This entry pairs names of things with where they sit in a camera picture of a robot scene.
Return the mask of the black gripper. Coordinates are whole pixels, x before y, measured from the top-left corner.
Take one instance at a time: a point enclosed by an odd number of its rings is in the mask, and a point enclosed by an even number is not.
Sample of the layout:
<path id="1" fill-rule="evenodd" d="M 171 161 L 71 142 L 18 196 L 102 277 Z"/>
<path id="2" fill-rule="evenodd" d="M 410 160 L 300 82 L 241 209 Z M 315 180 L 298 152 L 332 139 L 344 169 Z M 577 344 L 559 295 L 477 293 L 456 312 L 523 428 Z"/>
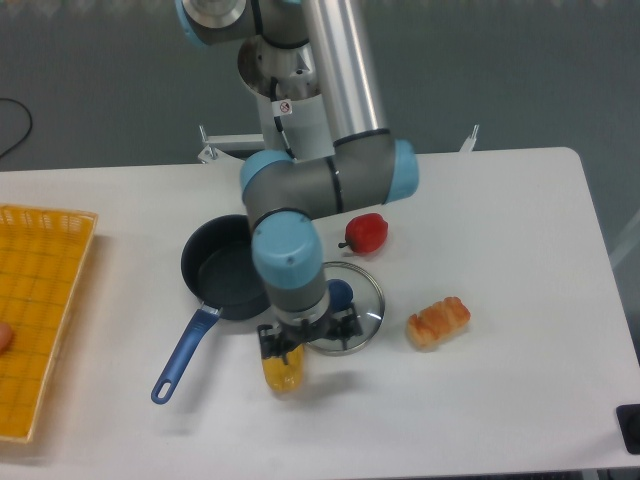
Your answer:
<path id="1" fill-rule="evenodd" d="M 278 313 L 277 318 L 281 329 L 269 324 L 261 324 L 257 327 L 262 360 L 280 359 L 284 364 L 288 364 L 288 354 L 295 349 L 295 344 L 328 338 L 333 330 L 341 349 L 348 350 L 349 340 L 363 334 L 353 302 L 334 314 L 330 309 L 322 314 L 285 312 Z"/>

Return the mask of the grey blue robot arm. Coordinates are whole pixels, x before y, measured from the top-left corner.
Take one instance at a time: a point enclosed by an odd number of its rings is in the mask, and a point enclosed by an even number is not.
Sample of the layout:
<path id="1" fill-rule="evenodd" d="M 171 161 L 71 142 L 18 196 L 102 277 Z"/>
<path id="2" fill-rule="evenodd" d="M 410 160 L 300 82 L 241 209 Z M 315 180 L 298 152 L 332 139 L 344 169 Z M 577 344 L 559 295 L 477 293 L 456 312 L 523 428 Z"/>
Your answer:
<path id="1" fill-rule="evenodd" d="M 252 260 L 277 318 L 263 358 L 323 338 L 347 340 L 330 306 L 318 218 L 412 196 L 417 159 L 385 118 L 357 1 L 180 1 L 200 45 L 238 40 L 264 147 L 240 174 Z"/>

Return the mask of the fingertip at left edge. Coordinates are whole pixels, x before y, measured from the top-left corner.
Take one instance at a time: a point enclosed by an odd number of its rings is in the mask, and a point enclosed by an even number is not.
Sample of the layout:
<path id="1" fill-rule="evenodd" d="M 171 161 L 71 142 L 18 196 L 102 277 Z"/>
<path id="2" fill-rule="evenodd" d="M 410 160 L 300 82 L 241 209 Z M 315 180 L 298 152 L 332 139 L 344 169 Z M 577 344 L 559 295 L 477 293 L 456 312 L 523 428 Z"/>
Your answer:
<path id="1" fill-rule="evenodd" d="M 13 340 L 14 331 L 12 327 L 6 323 L 0 323 L 0 351 L 4 352 L 10 345 Z"/>

